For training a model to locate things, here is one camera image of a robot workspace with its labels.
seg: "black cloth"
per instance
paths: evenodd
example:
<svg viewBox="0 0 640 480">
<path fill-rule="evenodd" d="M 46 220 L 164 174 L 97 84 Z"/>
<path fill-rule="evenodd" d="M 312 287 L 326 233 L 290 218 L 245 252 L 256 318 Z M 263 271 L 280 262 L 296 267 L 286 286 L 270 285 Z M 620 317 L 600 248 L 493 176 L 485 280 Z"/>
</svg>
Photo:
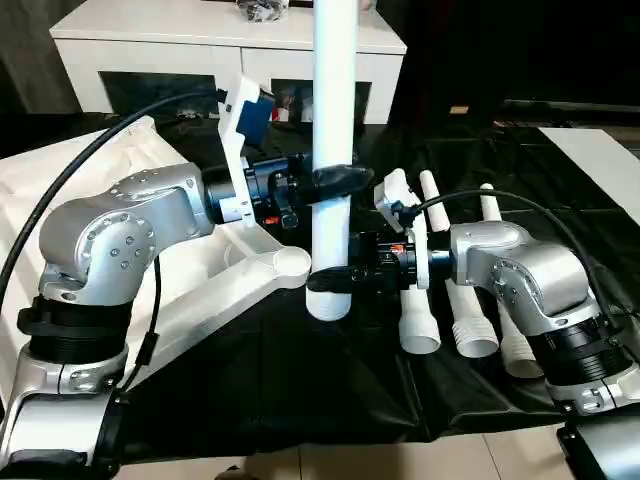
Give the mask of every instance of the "black cloth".
<svg viewBox="0 0 640 480">
<path fill-rule="evenodd" d="M 66 128 L 54 121 L 47 130 L 45 119 L 26 118 L 9 130 L 29 121 L 40 122 L 37 144 L 113 123 L 91 115 L 64 117 Z M 224 163 L 216 157 L 214 120 L 157 124 L 188 160 Z M 32 147 L 24 140 L 12 146 L 13 136 L 4 138 L 9 142 L 3 140 L 0 156 Z M 266 145 L 246 153 L 310 148 L 310 131 L 274 126 Z M 372 185 L 400 167 L 420 192 L 418 174 L 429 168 L 441 192 L 490 182 L 553 208 L 591 253 L 616 318 L 626 326 L 637 323 L 640 228 L 539 131 L 459 129 L 430 138 L 367 126 L 358 132 L 356 150 L 357 162 L 376 171 Z M 383 225 L 371 198 L 371 191 L 354 196 L 352 231 Z M 480 219 L 479 205 L 477 199 L 449 205 L 452 223 Z M 562 241 L 538 214 L 514 201 L 501 199 L 500 206 L 505 220 L 534 237 Z M 310 215 L 301 216 L 295 231 L 274 235 L 308 248 Z M 127 461 L 248 455 L 300 443 L 429 442 L 562 420 L 543 381 L 510 378 L 499 353 L 481 360 L 461 357 L 444 286 L 433 285 L 429 294 L 443 344 L 432 355 L 412 356 L 398 340 L 398 298 L 354 295 L 347 317 L 324 323 L 307 313 L 303 288 L 274 292 L 134 389 Z M 495 300 L 483 293 L 480 298 L 500 334 Z"/>
</svg>

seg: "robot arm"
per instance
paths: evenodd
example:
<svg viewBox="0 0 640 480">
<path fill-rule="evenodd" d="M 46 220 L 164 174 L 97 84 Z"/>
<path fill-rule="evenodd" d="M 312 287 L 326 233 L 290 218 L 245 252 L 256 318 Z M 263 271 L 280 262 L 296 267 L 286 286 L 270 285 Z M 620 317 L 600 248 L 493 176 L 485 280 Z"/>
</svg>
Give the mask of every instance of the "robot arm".
<svg viewBox="0 0 640 480">
<path fill-rule="evenodd" d="M 39 296 L 20 312 L 23 347 L 0 428 L 0 476 L 114 476 L 127 398 L 116 388 L 128 353 L 131 309 L 145 270 L 166 248 L 240 221 L 297 224 L 295 208 L 364 188 L 372 172 L 337 166 L 311 173 L 307 155 L 252 162 L 269 96 L 247 79 L 226 95 L 220 137 L 227 169 L 194 164 L 145 170 L 45 220 Z M 145 337 L 150 357 L 157 336 Z"/>
<path fill-rule="evenodd" d="M 424 253 L 406 242 L 405 230 L 412 227 L 394 213 L 413 202 L 392 188 L 393 175 L 374 195 L 394 232 L 352 237 L 352 264 L 313 273 L 308 288 L 397 291 L 416 283 L 418 257 Z M 404 189 L 408 195 L 406 183 Z M 450 278 L 487 290 L 527 338 L 550 397 L 570 418 L 558 436 L 578 478 L 638 478 L 640 367 L 601 315 L 574 253 L 503 221 L 453 225 L 429 234 L 427 245 L 430 281 Z"/>
</svg>

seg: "white pipe fitting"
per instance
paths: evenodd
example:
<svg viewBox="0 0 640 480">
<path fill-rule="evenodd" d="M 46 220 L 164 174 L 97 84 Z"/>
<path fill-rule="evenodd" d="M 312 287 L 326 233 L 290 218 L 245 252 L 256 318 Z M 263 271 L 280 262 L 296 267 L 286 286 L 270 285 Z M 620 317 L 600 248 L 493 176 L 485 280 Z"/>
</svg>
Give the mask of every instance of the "white pipe fitting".
<svg viewBox="0 0 640 480">
<path fill-rule="evenodd" d="M 313 6 L 314 170 L 352 162 L 358 6 L 358 0 L 323 0 Z M 350 206 L 351 197 L 313 205 L 313 272 L 348 264 Z M 306 303 L 314 317 L 334 321 L 349 312 L 351 295 L 307 289 Z"/>
<path fill-rule="evenodd" d="M 402 316 L 398 324 L 400 345 L 405 352 L 426 355 L 440 348 L 438 322 L 431 314 L 429 297 L 425 290 L 411 285 L 400 291 Z"/>
<path fill-rule="evenodd" d="M 440 195 L 433 174 L 429 170 L 420 173 L 420 185 L 425 199 Z M 441 203 L 429 207 L 427 214 L 433 231 L 450 228 L 449 217 Z M 468 358 L 482 358 L 496 352 L 496 332 L 484 316 L 474 288 L 456 285 L 451 280 L 445 283 L 453 312 L 453 336 L 460 354 Z"/>
<path fill-rule="evenodd" d="M 488 183 L 485 183 L 480 188 L 493 190 L 493 186 Z M 482 205 L 482 217 L 485 220 L 502 220 L 496 197 L 480 197 L 480 202 Z M 529 342 L 520 333 L 520 330 L 518 330 L 518 327 L 509 316 L 509 312 L 500 302 L 498 302 L 498 313 L 500 314 L 500 327 L 502 328 L 500 353 L 507 373 L 516 378 L 542 377 L 544 373 L 538 362 L 536 362 Z"/>
</svg>

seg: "cabinet drawer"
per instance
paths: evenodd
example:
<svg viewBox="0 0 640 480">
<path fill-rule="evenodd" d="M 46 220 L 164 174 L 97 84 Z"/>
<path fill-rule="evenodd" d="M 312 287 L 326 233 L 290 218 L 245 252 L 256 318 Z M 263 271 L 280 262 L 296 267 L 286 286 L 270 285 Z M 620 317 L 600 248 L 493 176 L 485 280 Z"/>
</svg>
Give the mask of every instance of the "cabinet drawer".
<svg viewBox="0 0 640 480">
<path fill-rule="evenodd" d="M 68 39 L 55 42 L 85 112 L 127 113 L 139 104 L 193 90 L 194 86 L 226 89 L 242 69 L 237 47 Z M 127 98 L 131 105 L 125 105 Z"/>
<path fill-rule="evenodd" d="M 401 55 L 356 55 L 356 119 L 361 109 L 364 123 L 387 123 L 402 58 Z M 295 88 L 298 94 L 302 89 L 302 95 L 307 98 L 311 82 L 299 81 L 313 78 L 312 51 L 243 48 L 242 64 L 245 75 L 272 89 L 279 106 L 283 106 L 283 97 L 288 98 Z"/>
</svg>

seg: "black cable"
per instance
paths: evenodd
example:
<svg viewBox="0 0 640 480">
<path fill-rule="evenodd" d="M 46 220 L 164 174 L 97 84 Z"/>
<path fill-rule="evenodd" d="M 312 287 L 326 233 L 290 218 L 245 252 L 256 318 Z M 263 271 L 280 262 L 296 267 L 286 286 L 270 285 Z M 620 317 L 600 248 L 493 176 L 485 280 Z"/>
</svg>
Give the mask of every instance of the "black cable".
<svg viewBox="0 0 640 480">
<path fill-rule="evenodd" d="M 533 200 L 529 200 L 528 198 L 521 197 L 520 195 L 516 195 L 515 193 L 503 192 L 500 190 L 476 189 L 476 190 L 462 190 L 459 192 L 447 193 L 445 195 L 440 195 L 439 197 L 431 198 L 426 202 L 411 208 L 411 211 L 414 212 L 417 216 L 418 213 L 421 212 L 422 210 L 425 210 L 433 205 L 437 205 L 438 203 L 444 204 L 452 200 L 460 200 L 462 198 L 468 198 L 468 197 L 511 198 L 513 200 L 517 200 L 521 203 L 524 203 L 528 207 L 544 215 L 554 227 L 558 228 L 566 236 L 567 240 L 570 243 L 570 246 L 575 250 L 578 260 L 580 260 L 580 263 L 582 263 L 582 266 L 584 267 L 585 272 L 587 273 L 587 278 L 589 280 L 589 284 L 591 285 L 591 289 L 593 290 L 593 295 L 596 298 L 596 302 L 598 302 L 598 305 L 600 306 L 600 310 L 602 311 L 602 314 L 611 324 L 615 324 L 613 320 L 613 315 L 611 314 L 611 310 L 609 308 L 609 304 L 607 303 L 607 300 L 604 297 L 604 294 L 602 293 L 602 286 L 600 285 L 600 282 L 598 281 L 595 275 L 595 268 L 593 266 L 593 263 L 591 262 L 591 258 L 587 254 L 586 249 L 582 246 L 582 244 L 576 238 L 573 232 L 571 232 L 569 227 L 567 227 L 567 225 L 562 220 L 560 220 L 560 218 L 558 218 L 551 210 L 543 207 L 539 203 L 536 203 Z"/>
<path fill-rule="evenodd" d="M 127 389 L 131 386 L 133 381 L 135 380 L 138 373 L 143 366 L 149 365 L 151 361 L 151 356 L 153 355 L 153 347 L 155 347 L 155 342 L 158 339 L 158 334 L 156 333 L 156 325 L 158 323 L 158 313 L 160 312 L 160 297 L 162 296 L 162 276 L 160 274 L 160 256 L 157 256 L 153 261 L 153 271 L 156 278 L 156 295 L 153 300 L 153 312 L 151 313 L 151 321 L 149 322 L 149 330 L 145 334 L 145 338 L 142 341 L 142 345 L 140 346 L 140 351 L 138 352 L 138 356 L 136 357 L 136 364 L 133 366 L 133 370 L 129 374 L 127 381 L 122 385 L 121 390 L 126 392 Z"/>
<path fill-rule="evenodd" d="M 29 236 L 33 232 L 36 224 L 42 218 L 42 215 L 46 211 L 47 207 L 55 197 L 55 195 L 60 191 L 63 185 L 71 178 L 71 176 L 86 162 L 91 155 L 93 155 L 100 147 L 102 147 L 105 143 L 107 143 L 110 139 L 112 139 L 115 135 L 117 135 L 120 131 L 131 125 L 133 122 L 143 117 L 149 112 L 156 110 L 158 108 L 164 107 L 167 104 L 180 102 L 182 100 L 187 100 L 189 98 L 195 97 L 208 97 L 215 96 L 219 101 L 224 101 L 225 92 L 222 90 L 202 90 L 197 92 L 183 93 L 180 95 L 175 95 L 173 97 L 165 98 L 164 100 L 160 100 L 156 103 L 153 103 L 142 110 L 137 111 L 124 118 L 120 123 L 111 127 L 98 138 L 96 138 L 93 142 L 91 142 L 73 161 L 65 167 L 58 178 L 56 178 L 51 186 L 47 189 L 47 191 L 42 195 L 33 211 L 27 218 L 27 221 L 22 226 L 20 233 L 18 234 L 15 242 L 13 243 L 11 250 L 9 250 L 9 254 L 7 255 L 7 259 L 4 262 L 2 267 L 2 272 L 0 273 L 0 312 L 2 312 L 2 305 L 4 303 L 4 296 L 7 293 L 7 286 L 9 285 L 9 279 L 11 278 L 11 273 L 16 266 L 18 261 L 18 257 L 22 252 Z"/>
</svg>

